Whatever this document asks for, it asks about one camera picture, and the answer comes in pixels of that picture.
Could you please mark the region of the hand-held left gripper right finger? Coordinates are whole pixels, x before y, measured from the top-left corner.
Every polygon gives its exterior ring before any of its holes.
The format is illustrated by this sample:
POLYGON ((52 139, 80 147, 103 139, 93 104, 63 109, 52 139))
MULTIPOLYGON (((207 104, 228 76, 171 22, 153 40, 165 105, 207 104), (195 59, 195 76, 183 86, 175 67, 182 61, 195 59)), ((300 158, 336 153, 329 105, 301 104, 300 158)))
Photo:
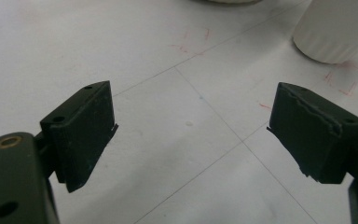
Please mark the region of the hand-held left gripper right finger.
POLYGON ((315 181, 358 179, 358 117, 315 92, 279 83, 268 130, 315 181))

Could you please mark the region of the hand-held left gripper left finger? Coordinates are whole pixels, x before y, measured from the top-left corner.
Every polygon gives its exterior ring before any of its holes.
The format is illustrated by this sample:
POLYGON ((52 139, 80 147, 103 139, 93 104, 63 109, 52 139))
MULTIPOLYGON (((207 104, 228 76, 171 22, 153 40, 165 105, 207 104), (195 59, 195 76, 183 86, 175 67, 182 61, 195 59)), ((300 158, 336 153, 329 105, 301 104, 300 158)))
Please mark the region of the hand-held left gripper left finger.
POLYGON ((82 188, 118 125, 108 81, 81 88, 40 121, 55 149, 59 181, 73 192, 82 188))

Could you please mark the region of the white ribbed round container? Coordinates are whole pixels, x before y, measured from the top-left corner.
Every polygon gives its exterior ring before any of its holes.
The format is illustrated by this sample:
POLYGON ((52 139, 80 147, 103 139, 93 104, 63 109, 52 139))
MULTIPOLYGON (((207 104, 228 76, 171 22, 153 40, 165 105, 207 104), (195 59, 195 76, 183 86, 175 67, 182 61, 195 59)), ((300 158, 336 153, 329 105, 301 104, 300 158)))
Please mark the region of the white ribbed round container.
POLYGON ((311 0, 293 41, 312 60, 347 61, 358 52, 358 0, 311 0))

